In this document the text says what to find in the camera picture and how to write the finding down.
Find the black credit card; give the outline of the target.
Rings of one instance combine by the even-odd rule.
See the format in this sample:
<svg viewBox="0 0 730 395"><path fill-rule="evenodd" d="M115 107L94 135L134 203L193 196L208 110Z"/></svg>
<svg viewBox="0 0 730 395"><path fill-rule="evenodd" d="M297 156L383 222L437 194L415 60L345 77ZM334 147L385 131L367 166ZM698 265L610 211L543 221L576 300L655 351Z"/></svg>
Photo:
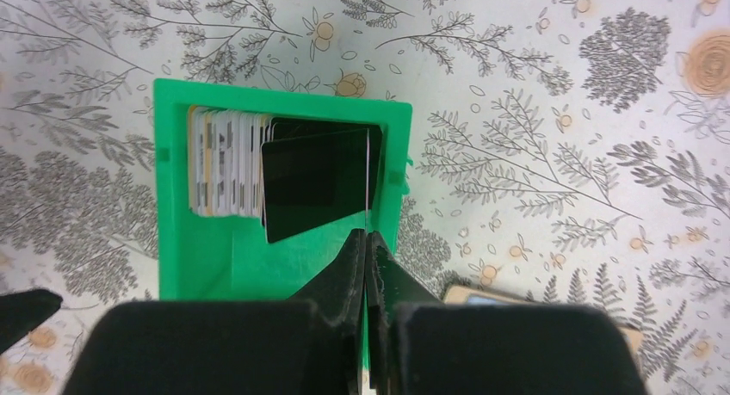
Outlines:
<svg viewBox="0 0 730 395"><path fill-rule="evenodd" d="M371 132L366 128L263 144L270 244L371 208Z"/></svg>

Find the beige blue card holder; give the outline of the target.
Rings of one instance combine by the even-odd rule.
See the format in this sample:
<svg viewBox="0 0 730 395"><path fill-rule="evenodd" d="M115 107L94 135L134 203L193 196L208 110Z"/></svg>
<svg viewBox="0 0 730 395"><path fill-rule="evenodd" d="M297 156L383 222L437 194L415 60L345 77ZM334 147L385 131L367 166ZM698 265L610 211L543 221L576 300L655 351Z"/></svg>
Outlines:
<svg viewBox="0 0 730 395"><path fill-rule="evenodd" d="M443 302L448 305L462 306L514 306L515 308L520 307L523 312L540 312L551 315L565 315L569 309L568 306L552 307L550 304L536 303L526 299L516 299L499 293L485 292L459 285L447 287ZM637 355L644 340L642 332L633 326L625 324L613 322L613 325L623 335L631 354Z"/></svg>

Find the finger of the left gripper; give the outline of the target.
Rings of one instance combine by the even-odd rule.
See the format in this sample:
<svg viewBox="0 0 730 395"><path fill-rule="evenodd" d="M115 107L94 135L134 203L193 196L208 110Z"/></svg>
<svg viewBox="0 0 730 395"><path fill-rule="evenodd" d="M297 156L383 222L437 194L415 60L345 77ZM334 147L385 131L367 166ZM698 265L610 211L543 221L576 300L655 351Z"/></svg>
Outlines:
<svg viewBox="0 0 730 395"><path fill-rule="evenodd" d="M63 298L45 288L35 288L1 296L1 353L11 348L54 313Z"/></svg>

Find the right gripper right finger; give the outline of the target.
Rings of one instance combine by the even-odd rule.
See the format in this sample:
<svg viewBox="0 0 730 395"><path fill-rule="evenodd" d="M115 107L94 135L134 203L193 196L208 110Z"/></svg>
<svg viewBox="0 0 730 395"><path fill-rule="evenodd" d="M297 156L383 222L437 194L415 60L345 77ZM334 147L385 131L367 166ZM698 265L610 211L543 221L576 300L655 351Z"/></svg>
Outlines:
<svg viewBox="0 0 730 395"><path fill-rule="evenodd" d="M388 394L389 327L400 303L438 303L440 300L395 260L377 231L366 237L366 314L369 383L378 394Z"/></svg>

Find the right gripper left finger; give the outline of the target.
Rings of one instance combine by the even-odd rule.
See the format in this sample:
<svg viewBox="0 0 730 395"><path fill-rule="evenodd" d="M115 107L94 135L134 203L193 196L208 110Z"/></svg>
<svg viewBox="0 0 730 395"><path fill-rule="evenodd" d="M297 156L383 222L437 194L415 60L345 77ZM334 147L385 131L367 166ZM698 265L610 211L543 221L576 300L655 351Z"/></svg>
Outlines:
<svg viewBox="0 0 730 395"><path fill-rule="evenodd" d="M360 391L366 237L363 229L352 230L335 258L293 295L313 302L318 316L303 394Z"/></svg>

